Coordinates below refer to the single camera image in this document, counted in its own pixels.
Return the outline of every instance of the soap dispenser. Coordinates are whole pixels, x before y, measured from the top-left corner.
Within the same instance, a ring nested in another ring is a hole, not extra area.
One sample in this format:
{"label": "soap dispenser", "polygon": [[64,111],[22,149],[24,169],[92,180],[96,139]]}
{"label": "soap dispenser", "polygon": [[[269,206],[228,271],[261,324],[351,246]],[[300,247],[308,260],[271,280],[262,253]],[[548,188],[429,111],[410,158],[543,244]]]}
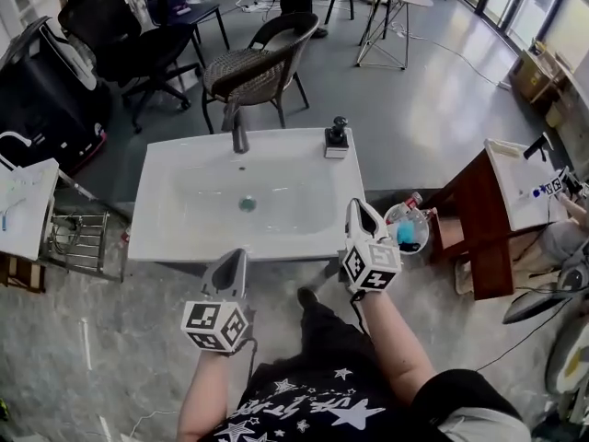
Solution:
{"label": "soap dispenser", "polygon": [[336,116],[333,126],[325,128],[325,158],[344,158],[348,152],[348,136],[345,128],[348,120]]}

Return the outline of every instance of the black t-shirt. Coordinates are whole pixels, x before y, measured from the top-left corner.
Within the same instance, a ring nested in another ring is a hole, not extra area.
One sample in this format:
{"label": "black t-shirt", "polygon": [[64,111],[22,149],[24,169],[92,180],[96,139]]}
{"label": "black t-shirt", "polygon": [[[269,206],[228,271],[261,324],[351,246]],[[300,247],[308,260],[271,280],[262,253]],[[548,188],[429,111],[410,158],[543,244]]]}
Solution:
{"label": "black t-shirt", "polygon": [[378,368],[330,360],[290,361],[282,371],[269,367],[264,378],[252,379],[238,409],[202,440],[447,442],[436,427],[456,409],[488,408],[519,418],[481,375],[469,370],[432,378],[407,408]]}

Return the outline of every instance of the gray floor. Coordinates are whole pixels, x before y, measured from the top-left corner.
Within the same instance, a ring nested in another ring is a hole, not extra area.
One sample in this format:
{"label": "gray floor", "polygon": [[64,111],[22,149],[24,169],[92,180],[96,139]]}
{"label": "gray floor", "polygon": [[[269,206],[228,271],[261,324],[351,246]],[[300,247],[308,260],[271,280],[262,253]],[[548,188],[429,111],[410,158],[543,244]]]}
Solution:
{"label": "gray floor", "polygon": [[[301,310],[295,290],[319,286],[320,300],[355,323],[349,295],[321,276],[324,264],[252,264],[249,304],[257,310],[256,363],[294,355]],[[406,269],[390,295],[437,370],[476,369],[498,357],[547,318],[501,325],[510,297],[475,303],[458,297],[449,268]],[[158,264],[129,263],[121,285],[50,270],[47,294],[0,288],[0,397],[12,413],[0,434],[35,433],[52,442],[175,440],[177,414],[198,351],[179,325],[187,300],[202,298],[200,280]],[[560,316],[482,374],[533,425],[549,396],[543,376]],[[249,346],[231,358],[230,404],[245,388]]]}
{"label": "gray floor", "polygon": [[[223,11],[235,8],[236,0],[219,1]],[[329,0],[314,3],[321,20],[328,4]],[[515,60],[502,40],[457,0],[434,0],[433,8],[411,12],[411,32],[430,41],[411,40],[410,67],[405,72],[353,65],[369,6],[357,3],[357,17],[350,21],[347,5],[346,0],[338,2],[342,9],[332,14],[329,36],[311,41],[301,62],[299,74],[311,109],[303,110],[295,88],[287,90],[284,107],[288,127],[330,126],[335,116],[347,117],[367,190],[442,187],[478,154],[486,137],[528,143],[544,128],[537,117],[525,114],[512,93],[484,80],[463,59],[432,43],[461,53],[492,81],[502,80]],[[269,17],[278,14],[272,11]],[[239,10],[226,14],[232,48],[245,47],[263,17]],[[225,51],[215,20],[202,24],[201,33],[208,61]],[[402,54],[404,40],[395,33],[389,33],[382,44]],[[191,47],[184,56],[187,61],[195,59]],[[385,62],[377,51],[366,61]],[[200,106],[201,87],[192,88],[189,96],[193,104],[186,112],[179,112],[178,103],[167,95],[154,98],[139,135],[133,135],[130,114],[117,98],[106,146],[76,178],[105,199],[133,201],[149,143],[208,133]],[[221,103],[210,105],[217,131],[222,107]],[[249,116],[252,129],[280,127],[269,103],[250,109]]]}

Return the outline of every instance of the star print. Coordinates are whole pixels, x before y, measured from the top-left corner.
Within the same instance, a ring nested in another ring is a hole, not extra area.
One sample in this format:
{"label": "star print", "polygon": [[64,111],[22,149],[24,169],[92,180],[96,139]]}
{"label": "star print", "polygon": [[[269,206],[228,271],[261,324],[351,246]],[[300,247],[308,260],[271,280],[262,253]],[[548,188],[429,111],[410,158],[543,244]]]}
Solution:
{"label": "star print", "polygon": [[301,432],[305,432],[309,428],[309,424],[307,424],[306,420],[303,419],[302,421],[296,423],[296,428]]}
{"label": "star print", "polygon": [[265,432],[264,435],[260,438],[251,438],[248,436],[243,436],[246,439],[246,442],[272,442],[268,439],[268,433]]}
{"label": "star print", "polygon": [[366,409],[368,400],[361,400],[353,405],[350,409],[328,409],[330,413],[335,414],[339,419],[332,425],[341,425],[347,423],[353,425],[356,429],[364,431],[366,428],[366,419],[373,414],[381,413],[385,408]]}
{"label": "star print", "polygon": [[351,373],[352,372],[350,370],[348,370],[347,368],[342,368],[341,370],[336,370],[335,371],[335,377],[334,378],[341,377],[341,379],[345,381],[346,377],[348,375],[350,375]]}
{"label": "star print", "polygon": [[274,385],[276,385],[275,394],[281,394],[285,391],[294,390],[296,388],[296,385],[291,385],[288,382],[288,378],[285,378],[283,381],[274,381]]}
{"label": "star print", "polygon": [[223,434],[227,434],[229,436],[230,442],[237,442],[239,440],[239,436],[244,434],[254,434],[254,431],[246,427],[247,423],[248,421],[244,421],[243,423],[239,424],[229,423],[226,430],[217,432],[215,435],[222,436]]}

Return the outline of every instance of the round table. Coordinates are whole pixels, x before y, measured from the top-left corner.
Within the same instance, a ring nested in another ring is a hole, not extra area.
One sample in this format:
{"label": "round table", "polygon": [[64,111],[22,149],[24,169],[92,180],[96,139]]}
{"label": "round table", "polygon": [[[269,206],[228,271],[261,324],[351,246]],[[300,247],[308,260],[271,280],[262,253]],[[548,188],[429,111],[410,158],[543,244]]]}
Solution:
{"label": "round table", "polygon": [[[361,65],[372,65],[378,67],[386,67],[386,68],[394,68],[394,69],[401,69],[405,70],[409,64],[409,34],[410,34],[410,27],[409,27],[409,7],[411,5],[416,6],[433,6],[432,0],[388,0],[387,6],[387,15],[385,18],[380,22],[380,24],[376,27],[376,29],[371,33],[371,27],[375,20],[376,11],[380,7],[382,0],[373,0],[372,10],[370,12],[370,18],[368,18],[368,23],[366,25],[366,29],[364,30],[364,34],[360,41],[360,51],[358,52],[358,57],[356,58],[356,65],[360,67]],[[405,15],[406,15],[406,28],[407,34],[405,35],[405,63],[402,63],[399,59],[397,59],[393,54],[388,51],[385,51],[380,46],[376,45],[376,42],[380,39],[380,37],[385,32],[385,29],[388,27],[390,23],[395,19],[398,13],[405,8]],[[392,10],[396,9],[397,11],[391,17],[390,13]],[[384,64],[362,64],[362,60],[366,55],[370,52],[370,50],[376,47],[388,57],[393,59],[398,65],[384,65]]]}

